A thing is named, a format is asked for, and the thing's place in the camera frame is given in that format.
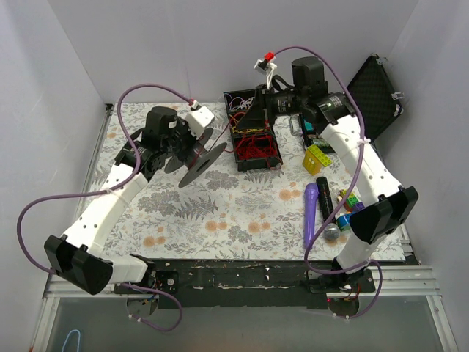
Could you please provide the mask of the grey perforated cable spool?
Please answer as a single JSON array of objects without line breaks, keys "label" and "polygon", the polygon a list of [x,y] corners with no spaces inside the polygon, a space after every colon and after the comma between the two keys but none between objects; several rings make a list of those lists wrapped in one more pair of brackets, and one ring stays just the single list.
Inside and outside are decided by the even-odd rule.
[{"label": "grey perforated cable spool", "polygon": [[182,166],[185,166],[188,169],[184,177],[179,182],[179,188],[186,187],[202,175],[225,150],[226,142],[220,143],[210,150],[205,149],[204,146],[209,141],[212,134],[213,129],[207,128],[195,144],[187,150],[183,159],[180,159],[175,155],[166,163],[164,168],[164,172],[166,174],[175,172]]}]

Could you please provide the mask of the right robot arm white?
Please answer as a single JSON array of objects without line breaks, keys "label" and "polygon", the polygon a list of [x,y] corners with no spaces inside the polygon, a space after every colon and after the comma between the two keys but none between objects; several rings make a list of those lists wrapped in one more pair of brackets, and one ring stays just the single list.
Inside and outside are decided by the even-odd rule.
[{"label": "right robot arm white", "polygon": [[276,74],[274,53],[258,59],[255,70],[263,73],[265,84],[256,88],[256,97],[247,117],[264,114],[273,125],[277,116],[299,113],[333,148],[341,162],[353,173],[349,189],[358,189],[364,208],[350,218],[352,233],[333,260],[333,286],[348,291],[358,283],[357,272],[371,262],[371,256],[385,236],[405,222],[418,200],[414,187],[405,188],[387,170],[370,145],[358,104],[344,82],[341,93],[330,94],[324,69],[328,63],[318,54],[292,62],[294,84],[285,90],[273,86]]}]

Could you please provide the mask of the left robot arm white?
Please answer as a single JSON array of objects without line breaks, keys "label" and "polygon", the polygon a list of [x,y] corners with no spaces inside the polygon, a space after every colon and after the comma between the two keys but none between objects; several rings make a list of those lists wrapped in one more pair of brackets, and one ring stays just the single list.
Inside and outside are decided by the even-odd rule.
[{"label": "left robot arm white", "polygon": [[46,240],[45,253],[55,273],[91,295],[121,282],[130,282],[140,293],[150,292],[156,276],[148,270],[147,260],[136,255],[104,259],[104,244],[126,208],[167,160],[194,165],[194,152],[202,150],[199,140],[213,120],[205,106],[185,117],[165,106],[153,107],[145,126],[130,135],[114,159],[102,193],[61,236]]}]

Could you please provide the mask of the floral patterned table mat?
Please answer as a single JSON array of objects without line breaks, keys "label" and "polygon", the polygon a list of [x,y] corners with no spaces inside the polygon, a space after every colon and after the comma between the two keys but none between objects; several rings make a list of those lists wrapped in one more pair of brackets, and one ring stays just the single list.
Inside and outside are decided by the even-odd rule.
[{"label": "floral patterned table mat", "polygon": [[[182,167],[160,170],[133,199],[106,239],[104,257],[302,260],[303,200],[315,181],[302,165],[300,137],[288,117],[274,125],[283,165],[238,172],[232,153],[223,153],[184,188]],[[113,111],[91,183],[99,189],[125,137]]]}]

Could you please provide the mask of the black poker chip case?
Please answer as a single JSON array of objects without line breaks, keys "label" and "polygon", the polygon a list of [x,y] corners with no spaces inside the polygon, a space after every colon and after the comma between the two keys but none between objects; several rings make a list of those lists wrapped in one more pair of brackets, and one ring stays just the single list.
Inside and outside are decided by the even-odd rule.
[{"label": "black poker chip case", "polygon": [[347,86],[362,112],[366,137],[374,142],[403,112],[403,94],[394,89],[384,64],[387,59],[372,54]]}]

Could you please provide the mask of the colourful brick toy train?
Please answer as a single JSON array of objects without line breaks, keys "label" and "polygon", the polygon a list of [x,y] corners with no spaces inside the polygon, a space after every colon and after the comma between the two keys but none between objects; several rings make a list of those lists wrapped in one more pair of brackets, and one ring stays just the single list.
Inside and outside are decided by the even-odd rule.
[{"label": "colourful brick toy train", "polygon": [[[340,202],[344,198],[344,195],[347,193],[345,189],[342,189],[338,192],[338,195],[336,197],[336,201]],[[354,195],[354,193],[351,193],[348,198],[346,199],[345,203],[343,204],[344,208],[350,212],[350,213],[357,213],[365,208],[364,204],[362,201],[359,200],[359,198]]]}]

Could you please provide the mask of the blue green brick block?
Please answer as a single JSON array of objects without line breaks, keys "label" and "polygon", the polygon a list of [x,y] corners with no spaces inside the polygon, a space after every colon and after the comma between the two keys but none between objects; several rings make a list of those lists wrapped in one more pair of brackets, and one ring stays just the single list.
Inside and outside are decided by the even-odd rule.
[{"label": "blue green brick block", "polygon": [[346,213],[337,218],[336,223],[341,232],[348,231],[351,229],[350,217],[352,213]]}]

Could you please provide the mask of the black glitter microphone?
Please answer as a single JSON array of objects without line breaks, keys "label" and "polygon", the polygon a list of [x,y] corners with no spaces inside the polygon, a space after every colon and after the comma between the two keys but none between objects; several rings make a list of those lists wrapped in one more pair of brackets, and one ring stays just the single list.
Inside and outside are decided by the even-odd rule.
[{"label": "black glitter microphone", "polygon": [[[328,186],[328,180],[326,177],[318,177],[316,179],[316,184],[318,188],[318,202],[320,206],[320,211],[323,217],[323,220],[326,221],[327,218],[332,214],[333,212],[333,203],[332,199],[330,196],[330,189]],[[333,217],[330,222],[327,224],[326,228],[324,229],[323,233],[323,238],[326,241],[336,241],[339,236],[340,236],[340,229],[336,223],[336,218]]]}]

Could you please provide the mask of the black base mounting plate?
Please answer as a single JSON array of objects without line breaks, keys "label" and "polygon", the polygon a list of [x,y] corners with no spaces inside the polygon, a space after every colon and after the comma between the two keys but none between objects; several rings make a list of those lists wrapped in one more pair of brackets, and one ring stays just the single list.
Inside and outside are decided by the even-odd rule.
[{"label": "black base mounting plate", "polygon": [[319,277],[301,260],[153,260],[144,284],[177,298],[184,308],[305,307],[327,309],[327,295],[355,301],[373,293],[372,272],[349,279]]}]

